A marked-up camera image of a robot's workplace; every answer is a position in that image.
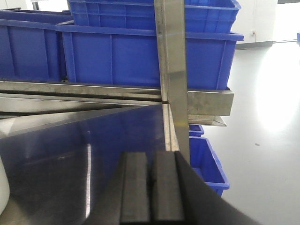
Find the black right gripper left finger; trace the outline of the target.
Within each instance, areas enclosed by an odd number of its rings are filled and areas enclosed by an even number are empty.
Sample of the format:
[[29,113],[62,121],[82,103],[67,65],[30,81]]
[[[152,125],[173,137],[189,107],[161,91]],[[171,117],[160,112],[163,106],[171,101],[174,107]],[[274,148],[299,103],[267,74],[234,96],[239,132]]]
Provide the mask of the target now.
[[125,178],[121,205],[121,223],[149,223],[150,207],[147,190],[148,168],[144,152],[125,154]]

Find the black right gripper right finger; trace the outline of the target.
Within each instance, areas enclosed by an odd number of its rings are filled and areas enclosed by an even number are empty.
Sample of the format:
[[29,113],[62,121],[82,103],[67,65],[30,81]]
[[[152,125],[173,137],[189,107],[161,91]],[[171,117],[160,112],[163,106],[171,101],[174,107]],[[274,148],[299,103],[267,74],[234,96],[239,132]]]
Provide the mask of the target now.
[[183,222],[184,210],[174,152],[156,152],[152,170],[153,220],[155,222]]

